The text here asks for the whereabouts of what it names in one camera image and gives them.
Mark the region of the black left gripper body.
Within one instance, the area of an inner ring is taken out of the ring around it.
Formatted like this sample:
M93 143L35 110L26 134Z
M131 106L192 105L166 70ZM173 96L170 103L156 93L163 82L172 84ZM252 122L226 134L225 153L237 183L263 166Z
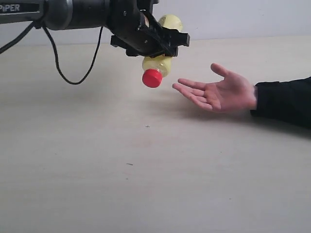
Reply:
M157 0L111 0L108 29L113 33L110 44L126 50L127 56L160 55L156 40L158 23L152 16Z

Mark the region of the black sleeved forearm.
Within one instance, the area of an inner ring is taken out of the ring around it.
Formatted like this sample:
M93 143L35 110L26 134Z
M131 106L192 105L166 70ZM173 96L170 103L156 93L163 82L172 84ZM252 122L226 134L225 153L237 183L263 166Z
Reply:
M255 85L257 106L251 116L280 120L311 127L310 77L287 82L261 82Z

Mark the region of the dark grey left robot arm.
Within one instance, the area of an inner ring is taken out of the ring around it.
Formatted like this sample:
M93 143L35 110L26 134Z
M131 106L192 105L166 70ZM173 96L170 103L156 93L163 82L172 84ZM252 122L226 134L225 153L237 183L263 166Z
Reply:
M190 36L167 29L152 15L156 0L2 0L1 24L29 21L31 24L4 52L33 27L53 31L105 27L113 36L110 44L126 50L127 56L176 57L179 46L189 46Z

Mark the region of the person's open hand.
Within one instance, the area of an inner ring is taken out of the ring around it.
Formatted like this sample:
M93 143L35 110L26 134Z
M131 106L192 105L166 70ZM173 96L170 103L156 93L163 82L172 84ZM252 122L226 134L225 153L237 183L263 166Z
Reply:
M256 88L243 76L213 63L211 70L223 79L214 83L202 83L178 79L172 88L196 104L214 113L229 113L241 110L255 110Z

